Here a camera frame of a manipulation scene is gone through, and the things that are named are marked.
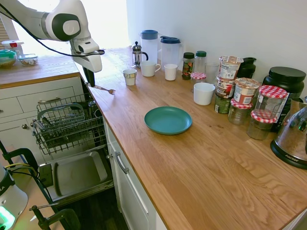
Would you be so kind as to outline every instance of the teal plate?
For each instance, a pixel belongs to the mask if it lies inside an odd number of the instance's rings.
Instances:
[[[168,106],[152,109],[144,121],[152,131],[164,135],[182,133],[192,125],[192,118],[186,111]]]

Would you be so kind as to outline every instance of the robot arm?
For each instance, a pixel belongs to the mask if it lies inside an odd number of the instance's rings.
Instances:
[[[12,16],[36,39],[69,41],[73,60],[83,66],[94,87],[94,72],[102,69],[99,46],[91,38],[85,9],[80,0],[60,0],[52,12],[39,12],[18,0],[0,0],[0,12]]]

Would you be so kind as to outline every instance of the french press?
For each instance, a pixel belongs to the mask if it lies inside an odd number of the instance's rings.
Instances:
[[[148,61],[148,55],[145,52],[142,52],[142,46],[138,45],[138,42],[135,42],[135,45],[131,47],[132,49],[132,67],[133,68],[140,68],[141,64],[141,54],[145,54],[146,56],[146,61]]]

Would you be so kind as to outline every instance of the dishwasher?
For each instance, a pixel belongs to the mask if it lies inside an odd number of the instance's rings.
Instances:
[[[62,206],[114,186],[102,114],[89,93],[39,104],[31,126],[43,154],[69,152],[39,166],[53,202]]]

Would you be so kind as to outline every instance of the dishwasher rack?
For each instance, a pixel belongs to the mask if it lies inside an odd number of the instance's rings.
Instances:
[[[96,117],[96,110],[89,93],[39,104],[32,135],[45,155],[76,146],[102,148],[106,134],[102,116]]]

